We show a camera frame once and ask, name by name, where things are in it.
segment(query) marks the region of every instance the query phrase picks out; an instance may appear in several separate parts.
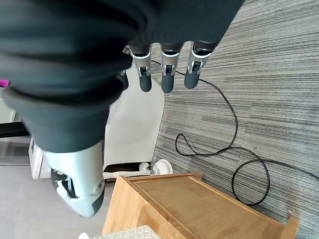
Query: robotic hand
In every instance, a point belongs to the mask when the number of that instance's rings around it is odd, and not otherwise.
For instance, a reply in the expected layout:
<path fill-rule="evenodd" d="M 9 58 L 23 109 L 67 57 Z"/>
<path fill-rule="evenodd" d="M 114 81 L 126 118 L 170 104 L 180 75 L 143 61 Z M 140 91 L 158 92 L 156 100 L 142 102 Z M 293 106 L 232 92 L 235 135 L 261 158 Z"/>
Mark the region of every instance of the robotic hand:
<path fill-rule="evenodd" d="M 129 45 L 141 90 L 151 87 L 151 47 L 161 45 L 162 90 L 173 89 L 179 52 L 193 41 L 184 80 L 197 85 L 208 57 L 243 0 L 4 0 L 0 79 L 44 150 L 52 182 L 79 215 L 93 216 L 104 195 L 109 105 L 128 87 Z"/>

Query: black wire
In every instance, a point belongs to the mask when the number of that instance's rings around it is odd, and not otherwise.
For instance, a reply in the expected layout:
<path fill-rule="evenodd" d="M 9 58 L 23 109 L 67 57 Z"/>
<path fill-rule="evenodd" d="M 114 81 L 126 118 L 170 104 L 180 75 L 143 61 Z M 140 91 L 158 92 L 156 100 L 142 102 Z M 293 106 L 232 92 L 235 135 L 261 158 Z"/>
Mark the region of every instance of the black wire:
<path fill-rule="evenodd" d="M 179 71 L 175 71 L 175 72 L 177 72 L 177 73 L 179 73 L 179 74 L 185 76 L 184 73 L 181 73 L 181 72 L 179 72 Z M 235 132 L 234 132 L 234 136 L 233 136 L 233 139 L 231 140 L 230 144 L 229 144 L 227 147 L 222 148 L 222 149 L 218 150 L 218 151 L 215 152 L 215 153 L 199 153 L 199 152 L 197 152 L 197 151 L 194 149 L 194 148 L 195 148 L 194 146 L 191 146 L 191 145 L 189 144 L 189 142 L 188 142 L 188 140 L 186 139 L 185 135 L 184 135 L 183 133 L 180 133 L 180 134 L 178 134 L 178 136 L 176 137 L 176 140 L 175 140 L 175 149 L 176 149 L 176 151 L 177 151 L 180 155 L 182 155 L 182 156 L 204 156 L 204 157 L 210 157 L 210 156 L 219 155 L 219 154 L 221 154 L 221 153 L 223 153 L 223 152 L 225 152 L 225 151 L 227 151 L 227 150 L 229 150 L 229 149 L 239 149 L 239 150 L 242 150 L 242 151 L 246 151 L 246 152 L 252 154 L 254 157 L 256 157 L 257 159 L 252 159 L 252 160 L 249 160 L 249 161 L 247 161 L 247 162 L 241 164 L 241 165 L 235 170 L 235 172 L 233 173 L 232 179 L 231 179 L 231 189 L 232 189 L 232 191 L 233 191 L 234 197 L 235 197 L 239 202 L 241 202 L 241 203 L 243 203 L 243 204 L 245 204 L 245 205 L 247 205 L 247 206 L 254 206 L 254 205 L 260 204 L 262 201 L 265 200 L 265 198 L 267 197 L 267 195 L 268 195 L 268 193 L 269 193 L 269 189 L 270 189 L 270 176 L 269 176 L 269 171 L 268 171 L 268 169 L 267 169 L 267 167 L 266 167 L 265 162 L 267 162 L 267 163 L 274 163 L 274 164 L 278 164 L 278 165 L 281 165 L 281 166 L 285 166 L 285 167 L 288 167 L 288 168 L 291 168 L 291 169 L 295 169 L 295 170 L 297 170 L 297 171 L 300 171 L 300 172 L 302 172 L 302 173 L 304 173 L 304 174 L 307 174 L 307 175 L 309 175 L 309 176 L 311 176 L 311 177 L 314 177 L 314 178 L 316 178 L 316 179 L 319 180 L 319 177 L 318 177 L 318 176 L 316 176 L 316 175 L 314 175 L 313 173 L 310 173 L 310 172 L 308 172 L 308 171 L 305 171 L 305 170 L 302 169 L 302 168 L 298 168 L 298 167 L 295 167 L 295 166 L 293 166 L 293 165 L 290 165 L 290 164 L 287 164 L 287 163 L 283 163 L 283 162 L 279 162 L 279 161 L 276 161 L 276 160 L 261 159 L 257 154 L 255 154 L 254 152 L 250 151 L 249 149 L 246 149 L 246 148 L 243 148 L 243 147 L 232 147 L 232 145 L 233 145 L 233 143 L 234 143 L 234 141 L 235 141 L 235 139 L 236 139 L 237 131 L 238 131 L 238 120 L 237 120 L 236 113 L 235 113 L 233 107 L 231 106 L 231 104 L 230 104 L 230 103 L 228 102 L 228 100 L 226 99 L 225 95 L 221 92 L 221 90 L 220 90 L 217 86 L 215 86 L 213 83 L 210 83 L 210 82 L 208 82 L 208 81 L 206 81 L 206 80 L 203 80 L 203 79 L 199 79 L 199 80 L 202 81 L 202 82 L 205 82 L 206 84 L 211 85 L 212 87 L 214 87 L 214 88 L 222 95 L 222 97 L 224 98 L 225 102 L 227 103 L 227 105 L 229 106 L 230 110 L 232 111 L 232 113 L 233 113 L 233 115 L 234 115 L 234 119 L 235 119 Z M 179 139 L 180 136 L 184 138 L 184 140 L 185 140 L 187 146 L 188 146 L 189 149 L 190 149 L 192 152 L 194 152 L 194 153 L 187 154 L 187 153 L 182 153 L 182 152 L 180 152 L 180 150 L 179 150 L 178 147 L 177 147 L 177 141 L 178 141 L 178 139 Z M 239 197 L 237 196 L 237 194 L 236 194 L 236 192 L 235 192 L 235 188 L 234 188 L 234 181 L 235 181 L 235 177 L 236 177 L 238 171 L 239 171 L 243 166 L 245 166 L 246 164 L 253 163 L 253 162 L 260 162 L 260 163 L 263 165 L 263 167 L 264 167 L 264 169 L 265 169 L 265 172 L 266 172 L 266 175 L 267 175 L 267 189 L 266 189 L 266 191 L 265 191 L 264 196 L 262 197 L 262 199 L 259 200 L 258 202 L 256 202 L 256 203 L 245 203 L 245 202 L 243 202 L 242 200 L 240 200 Z"/>

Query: gray carpet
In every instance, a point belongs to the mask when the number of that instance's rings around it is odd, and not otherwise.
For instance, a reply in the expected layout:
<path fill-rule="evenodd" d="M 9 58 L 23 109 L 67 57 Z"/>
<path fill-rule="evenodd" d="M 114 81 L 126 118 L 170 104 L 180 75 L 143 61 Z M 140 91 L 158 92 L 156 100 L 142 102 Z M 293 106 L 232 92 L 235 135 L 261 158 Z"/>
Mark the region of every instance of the gray carpet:
<path fill-rule="evenodd" d="M 189 43 L 183 47 L 178 70 L 186 71 Z M 159 46 L 153 59 L 160 61 Z M 152 65 L 160 81 L 160 67 Z M 248 0 L 240 9 L 201 77 L 215 83 L 238 116 L 235 146 L 319 175 L 319 1 Z M 234 133 L 228 106 L 209 85 L 194 90 L 176 74 L 166 95 L 154 161 L 168 159 L 175 172 L 201 171 L 204 181 L 231 195 L 231 177 L 243 162 L 253 159 L 233 150 L 213 157 L 183 157 L 174 141 L 180 133 L 201 152 L 226 147 Z M 184 141 L 181 150 L 189 152 Z M 268 165 L 271 189 L 255 207 L 286 222 L 301 220 L 298 238 L 319 238 L 319 182 L 295 170 Z M 243 200 L 258 201 L 266 189 L 259 163 L 245 166 L 235 189 Z"/>

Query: black cloth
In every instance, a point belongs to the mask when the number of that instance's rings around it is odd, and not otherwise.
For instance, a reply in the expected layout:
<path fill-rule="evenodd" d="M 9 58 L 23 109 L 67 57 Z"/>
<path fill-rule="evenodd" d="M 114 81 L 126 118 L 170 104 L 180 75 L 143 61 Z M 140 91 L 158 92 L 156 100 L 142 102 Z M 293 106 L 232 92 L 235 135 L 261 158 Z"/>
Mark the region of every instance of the black cloth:
<path fill-rule="evenodd" d="M 243 0 L 0 0 L 0 79 L 7 104 L 51 152 L 104 137 L 131 65 L 127 44 L 219 42 Z"/>

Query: wooden cabinet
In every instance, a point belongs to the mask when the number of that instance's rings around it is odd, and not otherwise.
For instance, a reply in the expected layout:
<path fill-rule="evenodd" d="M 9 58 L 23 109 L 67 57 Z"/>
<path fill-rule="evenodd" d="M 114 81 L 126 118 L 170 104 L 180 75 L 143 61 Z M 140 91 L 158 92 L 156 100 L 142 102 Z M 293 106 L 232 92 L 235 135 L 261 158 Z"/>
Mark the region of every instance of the wooden cabinet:
<path fill-rule="evenodd" d="M 102 234 L 149 225 L 163 239 L 294 239 L 286 225 L 202 182 L 201 174 L 117 179 Z"/>

